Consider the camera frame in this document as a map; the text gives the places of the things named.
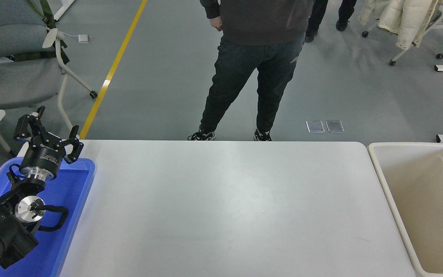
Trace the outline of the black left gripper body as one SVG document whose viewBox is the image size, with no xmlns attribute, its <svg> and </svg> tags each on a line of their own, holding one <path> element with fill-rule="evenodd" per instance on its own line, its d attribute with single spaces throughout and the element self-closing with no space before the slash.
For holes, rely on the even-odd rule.
<svg viewBox="0 0 443 277">
<path fill-rule="evenodd" d="M 47 171 L 48 179 L 55 179 L 58 170 L 65 156 L 63 140 L 54 135 L 48 134 L 45 138 L 37 135 L 31 139 L 19 171 L 24 175 L 30 175 L 36 168 Z"/>
</svg>

